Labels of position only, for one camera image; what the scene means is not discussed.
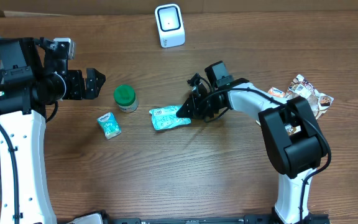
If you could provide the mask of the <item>teal flushable wipes pack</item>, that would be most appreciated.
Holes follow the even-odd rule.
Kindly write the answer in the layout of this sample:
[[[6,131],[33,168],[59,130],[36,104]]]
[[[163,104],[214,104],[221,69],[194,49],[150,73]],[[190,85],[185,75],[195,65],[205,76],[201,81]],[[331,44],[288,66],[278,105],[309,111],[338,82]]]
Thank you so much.
[[[149,111],[151,121],[156,131],[172,129],[177,126],[187,125],[191,123],[190,118],[179,118],[177,112],[181,108],[179,105],[165,106],[163,108],[155,108]]]

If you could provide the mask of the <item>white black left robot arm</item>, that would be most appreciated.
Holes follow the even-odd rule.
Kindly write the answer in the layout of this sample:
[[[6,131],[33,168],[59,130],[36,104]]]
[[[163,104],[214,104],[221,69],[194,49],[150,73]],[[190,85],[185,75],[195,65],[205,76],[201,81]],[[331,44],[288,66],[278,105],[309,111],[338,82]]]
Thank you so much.
[[[48,105],[92,100],[106,78],[94,68],[70,70],[69,38],[0,38],[1,223],[56,223],[44,159]]]

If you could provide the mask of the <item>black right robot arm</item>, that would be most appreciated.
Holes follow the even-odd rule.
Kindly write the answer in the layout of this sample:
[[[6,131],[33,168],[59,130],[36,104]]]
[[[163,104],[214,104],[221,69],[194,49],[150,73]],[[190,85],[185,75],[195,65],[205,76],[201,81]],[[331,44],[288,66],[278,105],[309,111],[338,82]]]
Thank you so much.
[[[244,223],[329,223],[328,215],[308,210],[312,178],[325,170],[332,158],[308,101],[297,96],[279,98],[245,78],[233,78],[218,61],[194,74],[187,84],[189,97],[177,117],[208,123],[226,111],[244,113],[260,123],[268,159],[278,172],[278,198],[271,213],[245,215]]]

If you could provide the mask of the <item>beige snack bag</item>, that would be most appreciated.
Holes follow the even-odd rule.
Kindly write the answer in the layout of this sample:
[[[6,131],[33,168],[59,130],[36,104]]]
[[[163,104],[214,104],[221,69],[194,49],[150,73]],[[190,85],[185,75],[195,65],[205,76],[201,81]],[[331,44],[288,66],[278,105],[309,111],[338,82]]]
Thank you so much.
[[[316,119],[325,114],[334,101],[333,97],[320,93],[313,84],[301,74],[298,74],[291,81],[284,98],[290,100],[297,96],[302,96],[307,99]]]

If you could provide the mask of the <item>green Kleenex Play tissue pack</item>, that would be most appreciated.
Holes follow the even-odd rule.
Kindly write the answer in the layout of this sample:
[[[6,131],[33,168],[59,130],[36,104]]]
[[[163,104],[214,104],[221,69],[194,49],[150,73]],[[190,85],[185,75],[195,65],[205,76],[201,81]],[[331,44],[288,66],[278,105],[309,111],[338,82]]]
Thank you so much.
[[[106,139],[114,138],[122,133],[121,127],[111,112],[99,117],[97,122],[102,128]]]

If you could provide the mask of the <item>orange Kleenex tissue pack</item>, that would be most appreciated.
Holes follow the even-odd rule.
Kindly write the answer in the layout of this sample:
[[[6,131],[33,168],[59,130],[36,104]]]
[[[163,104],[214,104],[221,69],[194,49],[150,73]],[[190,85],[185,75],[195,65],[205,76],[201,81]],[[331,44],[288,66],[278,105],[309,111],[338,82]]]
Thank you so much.
[[[272,96],[279,97],[279,98],[284,98],[285,97],[285,92],[281,91],[281,90],[279,90],[278,88],[275,88],[275,87],[271,87],[268,90],[268,94],[270,94]]]

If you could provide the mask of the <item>green lidded jar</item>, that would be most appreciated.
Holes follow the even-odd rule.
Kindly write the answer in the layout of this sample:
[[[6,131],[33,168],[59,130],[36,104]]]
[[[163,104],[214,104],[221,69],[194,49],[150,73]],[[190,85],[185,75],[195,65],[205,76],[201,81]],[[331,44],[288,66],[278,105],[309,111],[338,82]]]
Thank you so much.
[[[139,105],[135,90],[129,85],[118,86],[114,90],[114,100],[119,109],[126,113],[135,111]]]

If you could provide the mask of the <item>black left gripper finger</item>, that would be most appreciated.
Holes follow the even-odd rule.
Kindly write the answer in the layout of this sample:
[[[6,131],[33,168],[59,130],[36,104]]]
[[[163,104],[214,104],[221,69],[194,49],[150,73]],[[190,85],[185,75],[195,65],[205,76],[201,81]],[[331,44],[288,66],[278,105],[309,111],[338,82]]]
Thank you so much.
[[[99,96],[99,92],[101,91],[101,85],[90,85],[86,84],[85,90],[85,99],[93,100]]]
[[[87,86],[103,86],[106,81],[106,76],[95,68],[87,68],[86,74],[87,77],[85,83]]]

